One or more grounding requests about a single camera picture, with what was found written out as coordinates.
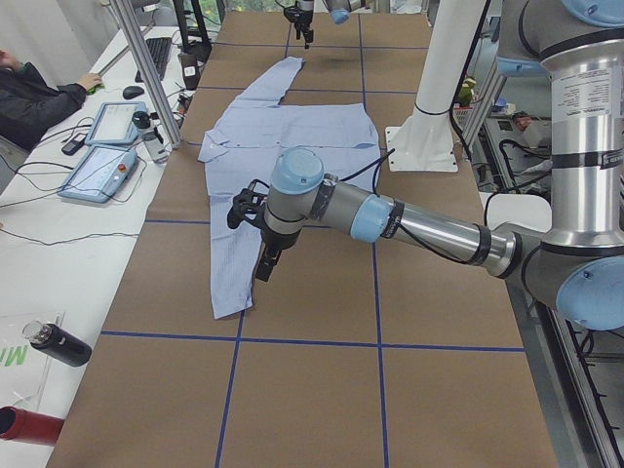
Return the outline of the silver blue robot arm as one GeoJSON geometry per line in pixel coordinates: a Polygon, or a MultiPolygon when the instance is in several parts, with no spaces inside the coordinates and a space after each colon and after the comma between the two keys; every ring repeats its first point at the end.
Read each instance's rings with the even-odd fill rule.
{"type": "MultiPolygon", "coordinates": [[[[323,2],[332,21],[342,24],[349,20],[351,14],[361,8],[366,8],[370,1],[365,0],[326,0],[323,2]]],[[[314,0],[297,0],[290,6],[284,6],[278,1],[276,4],[282,9],[284,17],[294,26],[295,38],[304,40],[304,48],[308,49],[314,41],[312,21],[315,11],[314,0]]]]}
{"type": "Polygon", "coordinates": [[[352,238],[394,239],[484,267],[569,321],[595,331],[623,324],[623,5],[619,1],[508,1],[502,59],[537,59],[552,90],[552,225],[545,233],[496,228],[379,196],[325,172],[312,152],[275,164],[254,224],[267,280],[306,220],[352,238]]]}

